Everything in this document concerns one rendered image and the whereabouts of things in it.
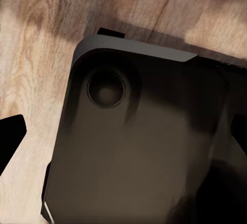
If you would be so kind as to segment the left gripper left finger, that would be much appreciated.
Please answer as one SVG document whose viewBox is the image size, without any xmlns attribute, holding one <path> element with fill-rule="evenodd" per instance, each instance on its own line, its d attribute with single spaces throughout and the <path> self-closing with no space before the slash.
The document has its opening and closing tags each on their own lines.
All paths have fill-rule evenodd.
<svg viewBox="0 0 247 224">
<path fill-rule="evenodd" d="M 27 133 L 22 114 L 0 120 L 0 175 Z"/>
</svg>

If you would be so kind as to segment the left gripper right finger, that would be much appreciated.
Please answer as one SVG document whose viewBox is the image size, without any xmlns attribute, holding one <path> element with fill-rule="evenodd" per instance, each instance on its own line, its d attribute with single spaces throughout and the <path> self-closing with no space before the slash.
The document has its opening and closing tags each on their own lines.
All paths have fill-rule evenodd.
<svg viewBox="0 0 247 224">
<path fill-rule="evenodd" d="M 241 114 L 234 115 L 231 133 L 247 155 L 247 116 Z"/>
</svg>

